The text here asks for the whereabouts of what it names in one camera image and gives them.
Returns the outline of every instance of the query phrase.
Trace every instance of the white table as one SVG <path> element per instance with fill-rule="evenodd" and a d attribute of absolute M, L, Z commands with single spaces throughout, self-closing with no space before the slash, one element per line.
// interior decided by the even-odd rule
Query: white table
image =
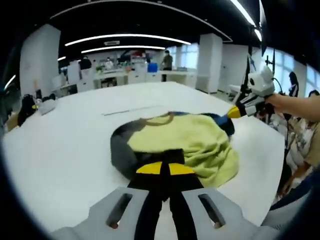
<path fill-rule="evenodd" d="M 90 206 L 128 184 L 110 160 L 110 137 L 117 127 L 167 111 L 223 115 L 230 106 L 174 82 L 70 95 L 60 98 L 54 111 L 35 113 L 4 136 L 8 171 L 23 204 L 45 230 L 73 227 L 88 217 Z M 125 110 L 132 111 L 103 116 Z M 258 226 L 276 194 L 284 137 L 254 117 L 236 119 L 234 125 L 232 145 L 240 155 L 239 172 L 218 190 Z M 176 239 L 168 203 L 165 206 L 156 239 Z"/>

